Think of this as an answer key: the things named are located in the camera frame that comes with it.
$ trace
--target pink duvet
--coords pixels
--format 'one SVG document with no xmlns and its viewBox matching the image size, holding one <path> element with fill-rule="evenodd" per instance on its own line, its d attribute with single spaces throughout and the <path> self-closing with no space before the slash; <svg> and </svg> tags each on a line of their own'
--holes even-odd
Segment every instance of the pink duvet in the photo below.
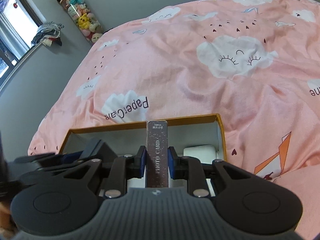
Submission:
<svg viewBox="0 0 320 240">
<path fill-rule="evenodd" d="M 320 3 L 201 0 L 104 34 L 28 153 L 70 128 L 220 113 L 228 162 L 296 193 L 297 232 L 320 232 Z"/>
</svg>

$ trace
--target bedspread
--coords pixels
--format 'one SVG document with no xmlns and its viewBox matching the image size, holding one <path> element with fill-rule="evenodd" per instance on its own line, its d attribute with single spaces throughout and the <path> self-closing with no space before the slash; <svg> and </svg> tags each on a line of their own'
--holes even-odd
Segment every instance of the bedspread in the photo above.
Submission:
<svg viewBox="0 0 320 240">
<path fill-rule="evenodd" d="M 320 3 L 200 0 L 105 33 L 28 154 L 69 129 L 219 113 L 227 160 L 295 192 L 297 232 L 320 231 Z"/>
</svg>

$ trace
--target ribbed gray surface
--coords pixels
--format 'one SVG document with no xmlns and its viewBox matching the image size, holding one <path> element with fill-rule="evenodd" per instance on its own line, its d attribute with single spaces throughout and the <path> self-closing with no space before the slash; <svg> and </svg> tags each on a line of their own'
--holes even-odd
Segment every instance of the ribbed gray surface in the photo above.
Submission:
<svg viewBox="0 0 320 240">
<path fill-rule="evenodd" d="M 133 188 L 119 199 L 105 200 L 85 226 L 61 236 L 21 232 L 14 240 L 301 240 L 293 231 L 276 236 L 243 233 L 222 220 L 208 199 L 188 195 L 183 188 Z"/>
</svg>

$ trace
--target eyelash print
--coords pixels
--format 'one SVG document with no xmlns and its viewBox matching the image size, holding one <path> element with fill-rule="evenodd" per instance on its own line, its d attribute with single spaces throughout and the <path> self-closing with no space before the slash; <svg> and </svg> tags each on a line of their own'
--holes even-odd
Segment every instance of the eyelash print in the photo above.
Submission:
<svg viewBox="0 0 320 240">
<path fill-rule="evenodd" d="M 235 60 L 232 60 L 233 57 L 232 57 L 232 58 L 229 58 L 229 55 L 227 55 L 227 57 L 225 57 L 224 55 L 223 55 L 223 57 L 222 57 L 222 56 L 220 55 L 220 57 L 221 57 L 221 59 L 219 59 L 220 62 L 222 62 L 223 59 L 228 59 L 228 60 L 231 60 L 231 62 L 232 62 L 234 65 L 238 65 L 238 64 L 239 64 L 239 63 L 235 63 L 235 62 L 236 62 Z"/>
<path fill-rule="evenodd" d="M 249 60 L 248 60 L 249 64 L 247 64 L 247 65 L 249 65 L 249 66 L 252 66 L 252 64 L 251 64 L 252 61 L 261 59 L 261 57 L 257 58 L 257 56 L 256 56 L 255 58 L 253 58 L 253 56 L 251 56 L 251 57 L 252 57 L 252 58 L 249 57 Z"/>
</svg>

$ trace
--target yellow plush toy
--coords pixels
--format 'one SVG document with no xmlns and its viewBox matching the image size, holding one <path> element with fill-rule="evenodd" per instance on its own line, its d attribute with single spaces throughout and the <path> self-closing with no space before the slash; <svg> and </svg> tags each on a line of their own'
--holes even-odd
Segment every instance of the yellow plush toy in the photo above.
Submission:
<svg viewBox="0 0 320 240">
<path fill-rule="evenodd" d="M 79 24 L 80 29 L 82 29 L 82 30 L 89 29 L 90 21 L 89 21 L 86 13 L 79 18 L 78 24 Z"/>
</svg>

